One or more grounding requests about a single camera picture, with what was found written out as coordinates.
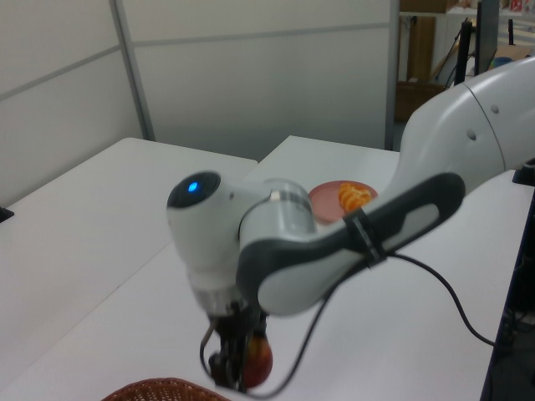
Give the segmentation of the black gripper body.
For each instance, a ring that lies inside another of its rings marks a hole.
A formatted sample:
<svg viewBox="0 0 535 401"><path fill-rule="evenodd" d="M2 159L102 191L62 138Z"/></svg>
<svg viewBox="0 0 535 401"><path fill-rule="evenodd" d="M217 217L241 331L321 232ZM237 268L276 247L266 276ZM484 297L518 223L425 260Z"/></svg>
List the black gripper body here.
<svg viewBox="0 0 535 401"><path fill-rule="evenodd" d="M223 342L243 342L249 337L266 337L268 315L258 307L233 302L230 314L219 317L217 334Z"/></svg>

